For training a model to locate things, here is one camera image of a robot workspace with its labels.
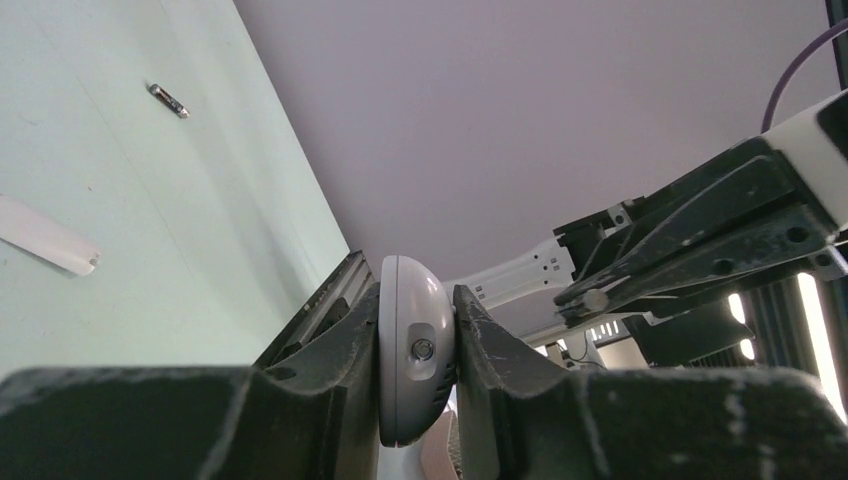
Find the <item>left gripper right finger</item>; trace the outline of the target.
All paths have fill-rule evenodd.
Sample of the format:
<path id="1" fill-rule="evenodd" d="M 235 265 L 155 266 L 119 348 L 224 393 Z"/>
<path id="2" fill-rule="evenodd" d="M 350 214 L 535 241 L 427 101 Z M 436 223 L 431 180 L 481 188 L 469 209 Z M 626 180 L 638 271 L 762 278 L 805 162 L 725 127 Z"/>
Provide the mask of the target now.
<path id="1" fill-rule="evenodd" d="M 468 479 L 843 479 L 847 428 L 787 368 L 564 369 L 466 286 L 457 324 Z"/>

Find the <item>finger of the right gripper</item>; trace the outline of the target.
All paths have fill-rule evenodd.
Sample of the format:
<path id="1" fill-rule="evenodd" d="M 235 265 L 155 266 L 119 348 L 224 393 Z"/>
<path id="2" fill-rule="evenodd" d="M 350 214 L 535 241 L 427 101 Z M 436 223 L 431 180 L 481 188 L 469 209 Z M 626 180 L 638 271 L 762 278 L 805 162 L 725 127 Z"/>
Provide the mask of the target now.
<path id="1" fill-rule="evenodd" d="M 562 245 L 576 257 L 571 285 L 621 258 L 658 228 L 667 227 L 673 239 L 726 233 L 780 210 L 795 190 L 793 170 L 776 153 L 734 165 L 714 159 L 654 195 L 638 198 L 638 219 L 608 237 L 588 225 L 563 233 Z"/>
<path id="2" fill-rule="evenodd" d="M 671 290 L 751 274 L 814 254 L 832 244 L 838 228 L 809 205 L 792 205 L 699 240 L 673 239 L 663 226 L 631 251 L 560 294 L 560 315 L 569 327 Z M 580 315 L 589 289 L 607 293 L 602 313 Z"/>

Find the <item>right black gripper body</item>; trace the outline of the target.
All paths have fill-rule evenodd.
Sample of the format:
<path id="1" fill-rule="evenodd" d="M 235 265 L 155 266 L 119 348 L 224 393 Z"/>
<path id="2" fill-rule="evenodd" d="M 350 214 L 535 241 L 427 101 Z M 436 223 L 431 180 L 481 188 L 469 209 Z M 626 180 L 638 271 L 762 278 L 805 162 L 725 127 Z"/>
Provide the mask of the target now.
<path id="1" fill-rule="evenodd" d="M 609 314 L 664 322 L 807 270 L 846 230 L 781 150 L 753 139 L 555 236 L 575 270 L 554 303 L 577 329 Z"/>

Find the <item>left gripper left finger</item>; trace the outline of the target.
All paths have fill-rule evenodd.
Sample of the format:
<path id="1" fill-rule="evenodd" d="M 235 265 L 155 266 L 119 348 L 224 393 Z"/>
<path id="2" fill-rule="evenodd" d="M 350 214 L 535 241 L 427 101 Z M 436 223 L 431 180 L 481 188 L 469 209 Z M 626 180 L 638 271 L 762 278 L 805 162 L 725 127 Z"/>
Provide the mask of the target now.
<path id="1" fill-rule="evenodd" d="M 44 368 L 1 385 L 5 479 L 372 479 L 378 463 L 370 287 L 268 367 Z"/>

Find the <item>white remote control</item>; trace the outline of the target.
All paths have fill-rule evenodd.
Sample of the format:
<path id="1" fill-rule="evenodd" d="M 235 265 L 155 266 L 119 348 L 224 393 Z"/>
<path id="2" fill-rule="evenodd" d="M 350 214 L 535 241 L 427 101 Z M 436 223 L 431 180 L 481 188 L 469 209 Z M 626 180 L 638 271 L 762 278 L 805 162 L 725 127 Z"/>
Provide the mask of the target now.
<path id="1" fill-rule="evenodd" d="M 378 301 L 379 437 L 404 448 L 442 416 L 456 382 L 454 309 L 436 275 L 401 255 L 383 259 Z"/>

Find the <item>white battery cover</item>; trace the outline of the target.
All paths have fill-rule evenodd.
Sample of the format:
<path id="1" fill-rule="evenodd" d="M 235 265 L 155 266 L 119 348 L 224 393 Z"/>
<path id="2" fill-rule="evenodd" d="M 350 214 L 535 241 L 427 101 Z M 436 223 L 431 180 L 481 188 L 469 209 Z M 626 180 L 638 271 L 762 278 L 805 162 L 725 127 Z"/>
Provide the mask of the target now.
<path id="1" fill-rule="evenodd" d="M 77 276 L 91 274 L 101 260 L 95 244 L 7 195 L 1 195 L 1 239 Z"/>

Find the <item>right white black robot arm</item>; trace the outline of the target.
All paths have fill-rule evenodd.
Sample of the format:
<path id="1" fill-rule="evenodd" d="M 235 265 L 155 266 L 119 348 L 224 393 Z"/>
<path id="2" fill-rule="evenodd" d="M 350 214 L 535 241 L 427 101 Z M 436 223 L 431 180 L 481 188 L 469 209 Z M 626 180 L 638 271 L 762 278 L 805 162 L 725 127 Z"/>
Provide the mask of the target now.
<path id="1" fill-rule="evenodd" d="M 801 272 L 847 272 L 845 93 L 463 284 L 488 308 L 552 289 L 558 320 L 582 330 L 634 314 L 656 325 Z"/>

